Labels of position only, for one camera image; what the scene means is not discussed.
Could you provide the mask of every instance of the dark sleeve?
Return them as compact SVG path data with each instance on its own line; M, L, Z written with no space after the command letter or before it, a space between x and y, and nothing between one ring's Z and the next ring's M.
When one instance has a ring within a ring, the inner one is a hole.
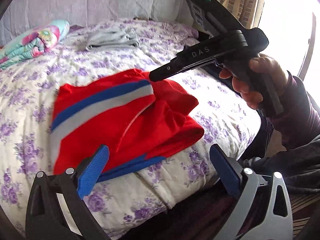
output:
M280 101L284 112L270 121L281 133L284 147L294 149L306 145L320 134L320 117L310 103L301 79L289 73L288 85Z

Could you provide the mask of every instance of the blue gripper pad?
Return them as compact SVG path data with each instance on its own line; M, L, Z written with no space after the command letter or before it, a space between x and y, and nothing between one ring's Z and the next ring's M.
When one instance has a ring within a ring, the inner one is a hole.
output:
M226 191L238 199L241 195L241 165L235 159L227 157L218 144L212 145L209 153L212 165Z
M78 178L77 191L81 199L90 194L108 160L109 148L106 145L101 145Z

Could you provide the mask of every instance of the folded gray garment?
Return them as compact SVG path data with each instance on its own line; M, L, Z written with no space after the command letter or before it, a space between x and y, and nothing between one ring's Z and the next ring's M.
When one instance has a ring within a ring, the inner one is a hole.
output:
M139 46L133 29L111 28L88 35L86 50L105 50L113 48L135 48Z

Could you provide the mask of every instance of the colorful floral blanket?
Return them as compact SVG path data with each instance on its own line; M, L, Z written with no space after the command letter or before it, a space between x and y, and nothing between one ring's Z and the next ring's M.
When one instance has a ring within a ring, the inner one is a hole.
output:
M134 29L140 46L99 52L84 49L89 33L111 27ZM195 34L177 23L109 21L69 33L51 51L0 73L0 205L20 232L24 232L36 173L52 174L49 133L59 87L87 85L130 68L151 71L169 62L183 45L197 43ZM198 99L190 116L202 125L204 136L161 163L95 185L84 201L113 239L215 178L209 159L213 143L228 156L239 158L260 128L256 111L205 71L195 69L172 79ZM60 204L70 228L77 232L63 199Z
M50 51L68 32L69 23L64 20L26 31L1 49L0 70Z

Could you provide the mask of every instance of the silver bolt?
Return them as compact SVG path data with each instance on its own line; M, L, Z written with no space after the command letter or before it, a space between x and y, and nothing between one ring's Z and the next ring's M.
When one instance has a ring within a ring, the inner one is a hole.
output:
M244 168L243 169L245 174L251 175L253 173L253 170L251 170L250 168Z
M37 173L37 177L38 177L38 178L42 178L43 175L44 175L43 171L39 171L39 172Z
M75 172L75 169L74 168L67 168L66 169L66 174L68 174L68 175L71 175L71 174L73 174Z
M281 174L280 172L278 172L278 171L276 171L276 172L274 173L274 175L275 175L275 177L276 177L277 179L281 179L281 178L282 178L282 174Z

